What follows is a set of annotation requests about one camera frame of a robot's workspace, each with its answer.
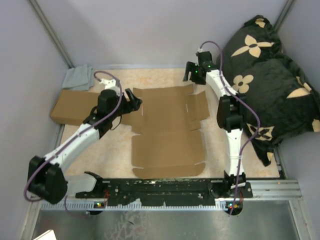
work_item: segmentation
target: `gray towel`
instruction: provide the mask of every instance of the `gray towel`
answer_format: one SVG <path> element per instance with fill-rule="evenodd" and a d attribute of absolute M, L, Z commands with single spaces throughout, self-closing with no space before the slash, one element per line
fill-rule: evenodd
<path fill-rule="evenodd" d="M 66 72 L 62 88 L 75 91 L 88 91 L 95 84 L 93 71 L 93 67 L 88 64 L 69 69 Z"/>

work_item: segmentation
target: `gray wall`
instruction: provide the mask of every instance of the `gray wall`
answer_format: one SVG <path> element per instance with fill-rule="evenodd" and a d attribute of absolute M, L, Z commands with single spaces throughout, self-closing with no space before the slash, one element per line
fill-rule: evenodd
<path fill-rule="evenodd" d="M 280 29 L 287 51 L 320 91 L 320 1 L 297 0 Z M 298 179 L 320 239 L 320 133 L 306 133 L 283 142 L 280 151 L 290 177 Z"/>
<path fill-rule="evenodd" d="M 51 146 L 67 68 L 26 0 L 0 1 L 0 31 L 0 239 L 17 240 L 28 162 Z"/>
<path fill-rule="evenodd" d="M 286 0 L 38 0 L 76 66 L 185 66 L 206 40 L 224 44 Z M 213 54 L 218 51 L 210 46 Z"/>

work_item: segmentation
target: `beige table surface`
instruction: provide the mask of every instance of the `beige table surface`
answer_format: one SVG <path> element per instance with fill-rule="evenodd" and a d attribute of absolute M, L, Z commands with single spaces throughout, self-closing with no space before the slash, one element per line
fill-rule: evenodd
<path fill-rule="evenodd" d="M 122 89 L 126 88 L 165 88 L 191 84 L 182 82 L 184 69 L 113 69 L 109 70 L 120 79 Z M 100 78 L 109 77 L 98 74 Z M 102 84 L 95 81 L 90 92 L 101 92 Z M 210 117 L 201 121 L 202 139 L 206 149 L 206 167 L 198 175 L 199 178 L 222 178 L 225 161 L 227 160 L 225 134 L 218 127 L 216 115 L 218 99 L 208 85 L 195 85 L 195 93 L 206 92 Z M 78 126 L 66 125 L 63 131 L 62 143 L 69 138 Z M 114 131 L 108 131 L 99 141 L 87 148 L 78 159 L 70 166 L 67 175 L 77 175 L 84 171 L 96 173 L 104 178 L 136 178 L 131 165 L 131 126 L 120 124 Z M 248 139 L 242 135 L 241 143 Z M 276 161 L 264 167 L 258 159 L 252 144 L 248 144 L 243 152 L 243 167 L 247 178 L 279 177 Z"/>

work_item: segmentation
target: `brown cardboard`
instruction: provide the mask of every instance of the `brown cardboard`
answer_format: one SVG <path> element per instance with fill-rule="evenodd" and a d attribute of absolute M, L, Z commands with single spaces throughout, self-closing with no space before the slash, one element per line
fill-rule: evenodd
<path fill-rule="evenodd" d="M 50 114 L 58 124 L 80 126 L 98 103 L 99 93 L 63 89 Z"/>
<path fill-rule="evenodd" d="M 210 114 L 206 93 L 193 91 L 193 85 L 133 89 L 143 103 L 121 123 L 141 134 L 132 137 L 131 162 L 137 177 L 192 177 L 205 169 L 199 129 L 200 121 Z"/>

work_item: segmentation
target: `black fabric with flowers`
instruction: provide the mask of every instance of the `black fabric with flowers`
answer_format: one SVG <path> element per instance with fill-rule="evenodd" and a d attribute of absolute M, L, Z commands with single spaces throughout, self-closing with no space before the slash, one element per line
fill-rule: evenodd
<path fill-rule="evenodd" d="M 258 114 L 261 128 L 252 141 L 265 166 L 283 139 L 304 132 L 320 132 L 320 96 L 301 68 L 282 52 L 282 44 L 270 22 L 261 15 L 247 21 L 223 49 L 223 74 Z M 247 111 L 244 131 L 257 130 Z"/>

